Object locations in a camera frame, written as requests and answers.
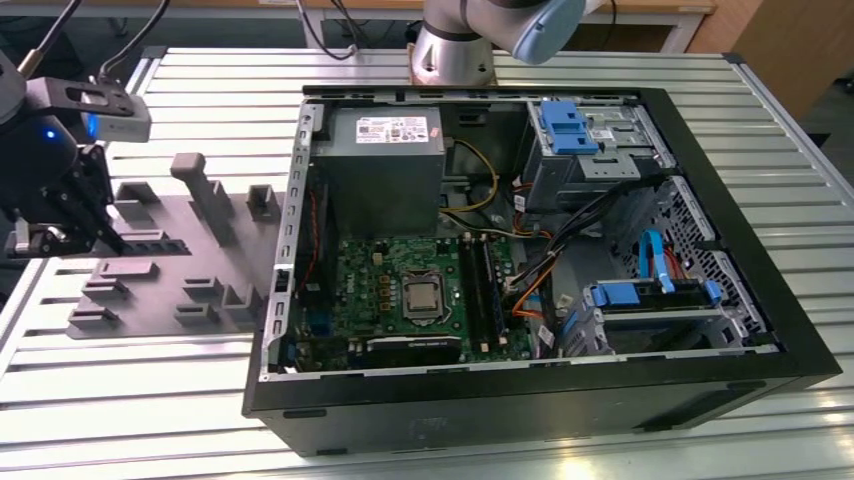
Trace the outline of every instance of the blue latch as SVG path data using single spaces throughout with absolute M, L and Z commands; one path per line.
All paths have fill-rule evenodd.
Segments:
M 632 283 L 600 283 L 590 287 L 593 303 L 597 307 L 605 305 L 638 305 L 641 297 Z
M 605 290 L 609 297 L 609 305 L 638 305 L 641 298 L 632 283 L 601 283 L 600 288 Z
M 588 120 L 574 102 L 546 100 L 541 104 L 541 122 L 552 135 L 556 154 L 594 154 L 600 151 L 600 145 L 588 134 Z
M 597 307 L 609 304 L 609 297 L 605 296 L 605 290 L 600 287 L 590 287 L 590 295 L 593 296 L 593 304 Z
M 714 280 L 706 280 L 706 292 L 709 293 L 709 300 L 712 301 L 712 304 L 717 307 L 721 303 L 721 298 L 724 297 L 718 282 Z
M 673 293 L 677 288 L 670 280 L 670 273 L 668 272 L 668 262 L 665 261 L 665 241 L 662 234 L 657 230 L 645 230 L 641 236 L 641 246 L 638 252 L 638 276 L 641 278 L 649 278 L 650 274 L 650 260 L 648 256 L 648 249 L 653 248 L 653 266 L 656 268 L 656 278 L 662 284 L 665 293 Z

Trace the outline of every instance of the power supply label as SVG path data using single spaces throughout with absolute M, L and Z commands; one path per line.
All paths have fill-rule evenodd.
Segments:
M 426 143 L 428 117 L 362 117 L 357 121 L 357 143 Z

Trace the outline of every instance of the motherboard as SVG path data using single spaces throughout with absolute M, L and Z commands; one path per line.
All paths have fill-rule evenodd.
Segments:
M 424 357 L 430 347 L 444 351 L 440 355 L 457 351 L 454 363 L 530 358 L 528 329 L 505 323 L 502 305 L 493 300 L 500 292 L 492 289 L 516 273 L 505 238 L 345 240 L 337 272 L 333 311 L 307 316 L 321 370 L 360 368 L 354 359 L 369 348 L 388 348 L 396 365 L 405 350 Z M 490 280 L 470 281 L 473 275 Z M 472 305 L 486 314 L 473 316 Z

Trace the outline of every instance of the yellow wire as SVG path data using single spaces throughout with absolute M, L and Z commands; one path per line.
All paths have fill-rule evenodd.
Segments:
M 458 140 L 458 139 L 454 139 L 454 143 L 466 145 L 466 147 L 469 147 L 469 149 L 474 152 L 476 156 L 481 159 L 481 161 L 486 165 L 486 168 L 490 169 L 490 174 L 493 175 L 493 189 L 490 190 L 490 195 L 486 197 L 486 199 L 482 202 L 478 202 L 474 205 L 468 205 L 465 207 L 442 208 L 440 209 L 440 211 L 441 212 L 472 212 L 473 210 L 477 210 L 485 205 L 489 205 L 493 199 L 496 198 L 496 195 L 498 194 L 498 173 L 496 172 L 496 168 L 493 167 L 493 164 L 488 160 L 486 155 L 481 153 L 481 150 L 478 150 L 472 143 L 469 143 L 466 140 Z

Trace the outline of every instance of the ram slot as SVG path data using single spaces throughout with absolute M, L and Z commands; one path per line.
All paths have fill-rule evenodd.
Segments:
M 485 239 L 474 238 L 466 234 L 460 245 L 469 340 L 473 351 L 489 353 L 490 346 L 496 346 L 500 341 L 496 318 L 498 290 L 490 262 L 489 243 Z

